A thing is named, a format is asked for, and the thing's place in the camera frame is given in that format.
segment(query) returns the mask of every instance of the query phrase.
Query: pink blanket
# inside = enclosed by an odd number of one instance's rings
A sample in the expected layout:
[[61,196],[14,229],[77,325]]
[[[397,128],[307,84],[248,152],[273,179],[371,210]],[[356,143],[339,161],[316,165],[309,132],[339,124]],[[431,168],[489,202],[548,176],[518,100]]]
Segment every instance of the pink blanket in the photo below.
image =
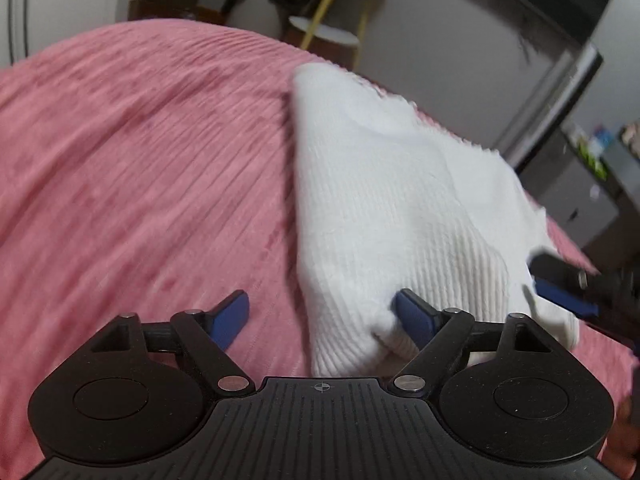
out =
[[[289,81],[312,59],[163,20],[84,34],[0,73],[0,478],[42,458],[26,416],[34,388],[119,312],[167,320],[244,288],[252,313],[231,357],[257,382],[307,373]],[[628,351],[585,328],[576,355],[616,401],[628,390]]]

